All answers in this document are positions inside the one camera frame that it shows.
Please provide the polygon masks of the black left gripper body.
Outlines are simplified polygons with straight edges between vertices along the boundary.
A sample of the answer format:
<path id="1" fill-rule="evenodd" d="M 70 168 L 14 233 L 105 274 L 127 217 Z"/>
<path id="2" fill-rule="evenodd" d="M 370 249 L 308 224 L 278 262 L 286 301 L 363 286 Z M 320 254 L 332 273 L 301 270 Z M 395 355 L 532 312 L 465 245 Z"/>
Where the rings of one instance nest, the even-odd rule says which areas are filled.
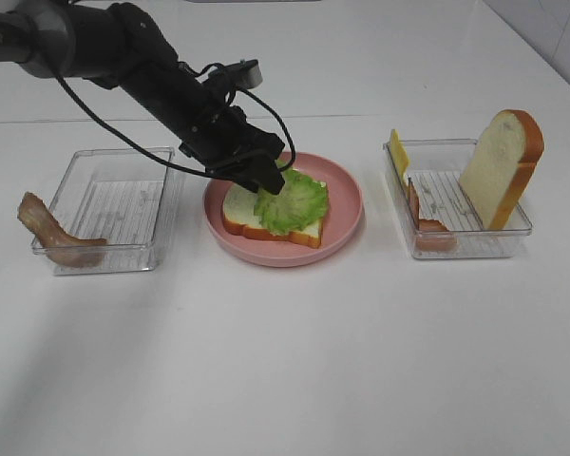
<path id="1" fill-rule="evenodd" d="M 276 161 L 284 143 L 248 123 L 242 109 L 232 104 L 238 88 L 227 66 L 206 66 L 208 77 L 201 82 L 199 72 L 178 60 L 126 59 L 118 64 L 118 83 L 180 139 L 186 155 L 215 175 L 223 167 L 246 171 L 257 155 Z"/>

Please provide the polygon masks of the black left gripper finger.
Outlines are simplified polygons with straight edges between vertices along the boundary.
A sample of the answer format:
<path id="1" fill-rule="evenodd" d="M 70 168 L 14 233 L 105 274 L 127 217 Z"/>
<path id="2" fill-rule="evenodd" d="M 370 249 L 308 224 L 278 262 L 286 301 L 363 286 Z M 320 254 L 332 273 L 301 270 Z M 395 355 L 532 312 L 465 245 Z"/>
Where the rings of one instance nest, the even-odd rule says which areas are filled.
<path id="1" fill-rule="evenodd" d="M 276 161 L 262 154 L 250 159 L 246 168 L 246 189 L 257 193 L 260 189 L 278 195 L 285 183 Z"/>
<path id="2" fill-rule="evenodd" d="M 219 168 L 218 176 L 225 178 L 227 181 L 232 181 L 253 193 L 256 193 L 259 189 L 259 184 L 238 166 Z"/>

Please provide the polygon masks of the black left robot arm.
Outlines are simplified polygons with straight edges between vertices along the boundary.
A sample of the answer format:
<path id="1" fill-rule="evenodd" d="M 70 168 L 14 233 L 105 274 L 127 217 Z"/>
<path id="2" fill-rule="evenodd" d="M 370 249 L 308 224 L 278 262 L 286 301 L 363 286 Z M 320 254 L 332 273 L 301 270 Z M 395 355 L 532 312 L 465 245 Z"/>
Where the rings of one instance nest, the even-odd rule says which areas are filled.
<path id="1" fill-rule="evenodd" d="M 277 163 L 291 139 L 248 123 L 234 104 L 261 81 L 256 60 L 211 63 L 195 71 L 181 61 L 145 11 L 132 3 L 107 9 L 74 1 L 18 1 L 0 12 L 0 62 L 70 91 L 68 78 L 121 88 L 180 139 L 199 175 L 273 195 L 284 185 Z"/>

